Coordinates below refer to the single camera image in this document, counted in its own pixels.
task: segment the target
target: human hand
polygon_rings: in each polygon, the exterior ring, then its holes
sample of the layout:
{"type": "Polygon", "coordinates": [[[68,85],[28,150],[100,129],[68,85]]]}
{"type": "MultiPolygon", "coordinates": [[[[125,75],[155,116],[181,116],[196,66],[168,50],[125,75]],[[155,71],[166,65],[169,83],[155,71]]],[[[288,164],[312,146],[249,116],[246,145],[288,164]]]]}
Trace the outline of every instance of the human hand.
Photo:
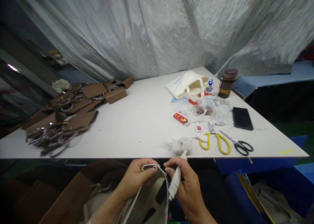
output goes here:
{"type": "Polygon", "coordinates": [[[146,180],[156,174],[156,168],[148,168],[142,171],[141,168],[146,164],[156,164],[160,166],[155,160],[150,158],[133,160],[125,172],[121,182],[115,189],[115,192],[125,202],[131,199],[138,192],[141,185],[146,180]]]}
{"type": "Polygon", "coordinates": [[[199,178],[187,160],[171,158],[164,166],[171,179],[175,169],[181,167],[184,180],[180,182],[177,198],[186,219],[192,224],[216,223],[204,204],[199,178]]]}

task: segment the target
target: black phone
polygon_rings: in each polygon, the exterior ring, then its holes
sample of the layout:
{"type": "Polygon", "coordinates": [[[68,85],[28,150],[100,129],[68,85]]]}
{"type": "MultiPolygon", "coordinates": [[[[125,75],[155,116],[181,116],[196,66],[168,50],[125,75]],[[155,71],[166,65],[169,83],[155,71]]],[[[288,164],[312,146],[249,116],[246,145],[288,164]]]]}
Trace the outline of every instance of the black phone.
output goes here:
{"type": "Polygon", "coordinates": [[[235,127],[247,130],[254,129],[247,109],[233,107],[232,113],[235,127]]]}

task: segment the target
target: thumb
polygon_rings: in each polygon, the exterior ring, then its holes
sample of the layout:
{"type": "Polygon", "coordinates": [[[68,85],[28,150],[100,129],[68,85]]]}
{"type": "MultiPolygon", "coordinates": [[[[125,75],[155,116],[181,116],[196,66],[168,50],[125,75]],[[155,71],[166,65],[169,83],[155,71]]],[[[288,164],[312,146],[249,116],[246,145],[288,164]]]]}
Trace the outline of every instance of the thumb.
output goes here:
{"type": "Polygon", "coordinates": [[[165,172],[168,173],[168,175],[172,179],[173,174],[175,173],[175,170],[173,168],[167,167],[167,168],[165,168],[165,172]]]}
{"type": "Polygon", "coordinates": [[[148,168],[140,173],[141,181],[144,183],[149,178],[153,177],[157,172],[157,168],[148,168]]]}

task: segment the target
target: bottle cap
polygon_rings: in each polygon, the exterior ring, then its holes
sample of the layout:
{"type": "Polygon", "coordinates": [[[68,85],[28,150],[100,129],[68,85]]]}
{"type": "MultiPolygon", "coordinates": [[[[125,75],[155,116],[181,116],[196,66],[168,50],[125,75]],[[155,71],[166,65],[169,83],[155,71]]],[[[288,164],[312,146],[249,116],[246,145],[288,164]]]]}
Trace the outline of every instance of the bottle cap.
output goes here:
{"type": "Polygon", "coordinates": [[[238,74],[238,72],[239,71],[235,68],[227,69],[227,70],[225,70],[224,77],[225,78],[235,78],[236,75],[238,74]]]}

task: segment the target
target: bag handle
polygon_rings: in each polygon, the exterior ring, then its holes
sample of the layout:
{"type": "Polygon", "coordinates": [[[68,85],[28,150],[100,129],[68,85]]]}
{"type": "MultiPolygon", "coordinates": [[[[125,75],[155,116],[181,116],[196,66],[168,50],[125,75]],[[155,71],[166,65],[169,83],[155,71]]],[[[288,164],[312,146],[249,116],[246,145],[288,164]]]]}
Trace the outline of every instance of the bag handle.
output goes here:
{"type": "Polygon", "coordinates": [[[199,78],[198,79],[200,81],[200,84],[201,84],[201,97],[198,97],[198,96],[195,96],[195,95],[190,95],[190,87],[188,86],[186,88],[186,92],[187,94],[189,95],[190,99],[192,99],[193,101],[199,101],[201,99],[204,98],[204,91],[205,91],[205,87],[204,87],[204,83],[203,83],[203,79],[202,78],[199,78]]]}

